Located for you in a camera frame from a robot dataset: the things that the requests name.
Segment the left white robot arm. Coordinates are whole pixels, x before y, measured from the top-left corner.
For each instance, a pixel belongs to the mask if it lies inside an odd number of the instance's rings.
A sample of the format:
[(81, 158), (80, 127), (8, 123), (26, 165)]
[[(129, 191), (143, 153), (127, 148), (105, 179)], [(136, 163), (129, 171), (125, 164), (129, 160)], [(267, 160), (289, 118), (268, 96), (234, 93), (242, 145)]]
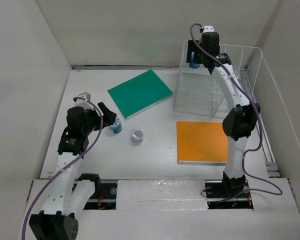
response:
[(77, 172), (84, 156), (97, 143), (89, 135), (99, 134), (115, 123), (116, 113), (103, 102), (93, 104), (84, 97), (74, 97), (67, 110), (66, 122), (58, 144), (54, 176), (45, 184), (26, 212), (21, 238), (30, 227), (37, 240), (74, 240), (79, 231), (79, 215), (89, 198), (101, 194), (101, 179), (95, 173)]

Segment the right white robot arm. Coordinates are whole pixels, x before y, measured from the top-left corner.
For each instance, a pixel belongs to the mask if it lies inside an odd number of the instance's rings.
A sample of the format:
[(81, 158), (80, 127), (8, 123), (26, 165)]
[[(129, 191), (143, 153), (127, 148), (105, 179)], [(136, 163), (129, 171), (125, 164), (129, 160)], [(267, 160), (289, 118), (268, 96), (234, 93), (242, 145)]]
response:
[(193, 60), (208, 69), (221, 88), (229, 110), (222, 121), (222, 129), (228, 141), (228, 153), (221, 191), (226, 197), (233, 197), (245, 187), (243, 158), (248, 138), (259, 117), (260, 105), (242, 89), (230, 57), (220, 51), (219, 34), (212, 26), (200, 26), (199, 30), (200, 39), (189, 41), (194, 52)]

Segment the small clear tape roll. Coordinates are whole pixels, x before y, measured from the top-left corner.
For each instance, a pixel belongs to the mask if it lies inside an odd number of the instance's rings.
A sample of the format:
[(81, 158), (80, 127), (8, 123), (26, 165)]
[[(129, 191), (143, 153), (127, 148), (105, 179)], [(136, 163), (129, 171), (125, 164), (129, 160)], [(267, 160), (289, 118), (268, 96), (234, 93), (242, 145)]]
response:
[(144, 140), (144, 133), (141, 129), (134, 129), (131, 137), (134, 142), (139, 143)]

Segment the orange notebook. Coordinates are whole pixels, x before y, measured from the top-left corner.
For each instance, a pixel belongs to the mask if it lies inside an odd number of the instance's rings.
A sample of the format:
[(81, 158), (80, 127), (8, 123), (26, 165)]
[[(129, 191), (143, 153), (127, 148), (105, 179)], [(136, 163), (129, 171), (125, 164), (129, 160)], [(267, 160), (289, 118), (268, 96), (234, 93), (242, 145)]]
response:
[(177, 162), (194, 165), (225, 165), (228, 139), (221, 122), (178, 121)]

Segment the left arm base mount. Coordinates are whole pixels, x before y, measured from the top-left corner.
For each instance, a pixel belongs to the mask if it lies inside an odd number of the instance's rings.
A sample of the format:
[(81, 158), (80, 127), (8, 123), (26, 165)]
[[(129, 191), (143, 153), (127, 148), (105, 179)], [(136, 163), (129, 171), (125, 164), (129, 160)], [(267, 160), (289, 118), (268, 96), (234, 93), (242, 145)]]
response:
[(101, 180), (100, 190), (89, 198), (84, 210), (115, 210), (117, 193), (117, 180)]

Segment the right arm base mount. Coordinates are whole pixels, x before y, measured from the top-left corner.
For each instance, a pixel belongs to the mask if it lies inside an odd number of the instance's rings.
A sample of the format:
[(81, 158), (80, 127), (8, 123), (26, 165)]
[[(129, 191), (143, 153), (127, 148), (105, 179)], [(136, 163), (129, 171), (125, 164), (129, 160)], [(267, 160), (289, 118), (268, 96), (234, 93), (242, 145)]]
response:
[(251, 194), (244, 189), (227, 194), (221, 180), (207, 180), (201, 195), (206, 199), (209, 210), (241, 210), (254, 208)]

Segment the blue tape roll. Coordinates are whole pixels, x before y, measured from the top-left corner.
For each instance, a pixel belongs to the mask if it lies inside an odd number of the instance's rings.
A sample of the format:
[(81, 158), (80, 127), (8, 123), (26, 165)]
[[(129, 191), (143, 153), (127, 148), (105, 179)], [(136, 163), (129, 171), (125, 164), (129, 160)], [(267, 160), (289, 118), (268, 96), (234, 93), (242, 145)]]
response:
[(122, 131), (122, 124), (118, 117), (115, 118), (114, 123), (109, 126), (109, 129), (113, 134), (118, 134)]
[(192, 69), (198, 69), (200, 67), (200, 64), (199, 63), (196, 63), (194, 61), (190, 61), (189, 62), (189, 67), (192, 68)]

